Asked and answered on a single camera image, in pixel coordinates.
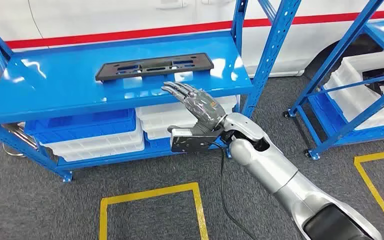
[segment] plastic bin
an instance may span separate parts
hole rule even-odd
[[[134,131],[135,109],[27,121],[24,131],[42,144]]]
[[[232,113],[237,102],[235,95],[216,99],[226,114]],[[138,107],[136,108],[136,115],[140,119],[142,128],[147,133],[149,140],[170,137],[170,133],[167,131],[167,127],[170,125],[191,128],[198,121],[180,102]]]
[[[384,68],[384,51],[344,57],[339,68],[332,72],[329,81],[323,86],[332,89],[339,86],[363,81],[363,72]],[[339,106],[348,122],[381,96],[364,85],[348,87],[328,92],[328,95]],[[384,126],[384,108],[364,121],[356,130]]]
[[[149,143],[149,146],[153,149],[170,149],[170,137],[160,139],[149,139],[148,134],[145,133],[145,139]]]
[[[134,131],[42,144],[67,162],[142,151],[144,131],[136,120]]]

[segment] white car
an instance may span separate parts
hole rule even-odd
[[[272,0],[275,8],[281,0]],[[0,36],[25,48],[115,41],[230,28],[235,0],[0,0]],[[302,0],[272,76],[296,76],[338,41],[368,0]],[[373,17],[384,19],[384,3]],[[242,57],[255,73],[270,30],[249,0]]]

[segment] red stripe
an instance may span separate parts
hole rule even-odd
[[[297,16],[294,18],[292,24],[317,24],[317,23],[334,23],[353,21],[358,16],[358,12],[353,13],[340,13],[340,14],[326,14],[326,15],[313,15],[313,16]],[[377,11],[372,19],[384,19],[384,11]],[[88,35],[77,36],[62,36],[62,37],[50,37],[43,39],[28,39],[28,40],[14,40],[7,41],[6,43],[12,49],[32,48],[32,47],[44,47],[44,46],[57,46],[66,44],[83,44],[94,42],[105,42],[114,40],[136,39],[146,38],[173,34],[185,34],[196,33],[205,31],[214,31],[229,29],[232,25],[232,21],[218,21],[210,23],[182,25],[182,26],[169,26],[151,29],[120,31],[120,32],[108,32]],[[265,27],[270,26],[269,19],[246,19],[243,26],[249,27]]]

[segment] black cable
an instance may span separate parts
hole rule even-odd
[[[252,234],[246,227],[244,227],[238,220],[236,220],[226,208],[225,195],[223,193],[223,169],[225,166],[225,150],[217,142],[212,142],[211,144],[217,146],[221,152],[221,170],[220,170],[220,194],[221,194],[221,205],[223,206],[224,213],[229,217],[229,219],[236,224],[242,231],[244,231],[251,239],[257,240],[257,238]]]

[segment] blue plastic crate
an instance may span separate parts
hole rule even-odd
[[[171,149],[169,137],[149,140],[148,134],[145,132],[145,139],[149,143],[149,147],[152,149]]]
[[[48,144],[132,132],[135,129],[135,109],[128,108],[27,121],[24,131],[41,143]]]
[[[349,122],[343,115],[341,108],[327,92],[308,98],[311,107],[321,126],[328,136],[334,135]],[[351,143],[362,143],[384,139],[384,126],[376,126],[361,130],[352,130],[339,139],[334,145],[340,146]]]

